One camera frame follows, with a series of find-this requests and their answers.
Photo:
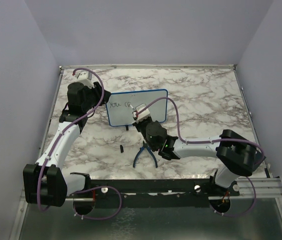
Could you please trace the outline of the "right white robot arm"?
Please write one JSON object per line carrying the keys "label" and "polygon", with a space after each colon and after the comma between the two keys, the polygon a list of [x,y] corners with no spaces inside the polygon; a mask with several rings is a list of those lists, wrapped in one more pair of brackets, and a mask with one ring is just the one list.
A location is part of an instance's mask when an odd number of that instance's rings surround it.
{"label": "right white robot arm", "polygon": [[211,192],[217,196],[224,194],[237,178],[250,177],[265,159],[264,151],[258,144],[229,129],[214,137],[181,140],[180,137],[168,135],[167,130],[151,118],[132,125],[141,133],[150,150],[163,159],[219,159],[223,165],[210,183]]}

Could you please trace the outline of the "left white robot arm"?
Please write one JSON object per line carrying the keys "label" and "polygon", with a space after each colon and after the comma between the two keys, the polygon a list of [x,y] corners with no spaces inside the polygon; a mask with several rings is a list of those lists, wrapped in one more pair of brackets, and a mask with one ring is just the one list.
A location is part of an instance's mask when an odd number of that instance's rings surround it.
{"label": "left white robot arm", "polygon": [[84,84],[78,81],[68,85],[67,104],[59,117],[53,140],[34,164],[27,164],[23,169],[27,203],[60,207],[70,194],[76,193],[83,198],[91,193],[88,174],[75,172],[64,177],[61,169],[88,116],[98,106],[106,104],[110,95],[99,82]]}

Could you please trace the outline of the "blue framed whiteboard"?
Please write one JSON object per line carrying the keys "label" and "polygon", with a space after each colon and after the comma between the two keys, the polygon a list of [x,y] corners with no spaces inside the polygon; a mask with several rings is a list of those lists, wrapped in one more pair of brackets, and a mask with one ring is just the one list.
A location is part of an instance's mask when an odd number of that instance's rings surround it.
{"label": "blue framed whiteboard", "polygon": [[[106,110],[109,125],[112,127],[124,127],[134,122],[130,105],[135,108],[141,104],[150,104],[154,100],[167,97],[166,89],[151,89],[126,92],[114,92],[111,94]],[[148,110],[154,121],[163,123],[167,119],[168,101],[162,99],[151,105]]]}

